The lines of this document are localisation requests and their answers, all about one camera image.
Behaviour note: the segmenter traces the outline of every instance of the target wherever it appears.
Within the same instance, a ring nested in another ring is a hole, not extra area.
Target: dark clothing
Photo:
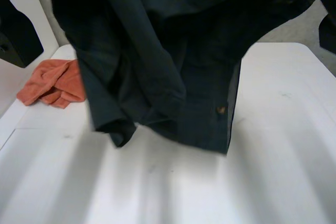
[[[92,120],[116,146],[134,122],[227,153],[240,62],[312,0],[52,0],[74,46]]]

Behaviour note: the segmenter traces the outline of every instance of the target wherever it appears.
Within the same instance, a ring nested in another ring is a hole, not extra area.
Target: gray floor
[[[269,32],[260,41],[304,44],[336,76],[336,55],[319,45],[319,25],[326,14],[327,11],[320,0],[316,0],[305,13]]]
[[[68,43],[52,13],[50,0],[40,0],[60,46]],[[320,48],[319,25],[327,12],[319,0],[301,16],[265,35],[260,42],[298,42],[310,48],[319,60],[336,76],[336,55]]]

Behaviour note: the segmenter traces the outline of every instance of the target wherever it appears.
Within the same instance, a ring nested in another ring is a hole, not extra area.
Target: white surface
[[[254,45],[241,75],[227,157],[143,127],[116,150],[85,103],[30,107],[0,151],[0,224],[336,223],[336,79],[300,44]]]
[[[58,48],[54,33],[39,0],[11,0],[34,24],[44,53],[27,68],[22,69],[0,59],[0,117],[15,101],[16,93],[28,80],[31,72],[44,59],[50,58]]]

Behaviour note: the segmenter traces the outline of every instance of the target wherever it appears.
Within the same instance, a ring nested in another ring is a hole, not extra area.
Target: button
[[[220,115],[224,115],[225,110],[226,110],[225,107],[217,107],[216,108],[217,113],[220,114]]]

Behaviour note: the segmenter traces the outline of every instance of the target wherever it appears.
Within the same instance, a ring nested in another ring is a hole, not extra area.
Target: orange cloth
[[[16,96],[29,106],[37,100],[65,109],[86,99],[77,60],[44,60]]]

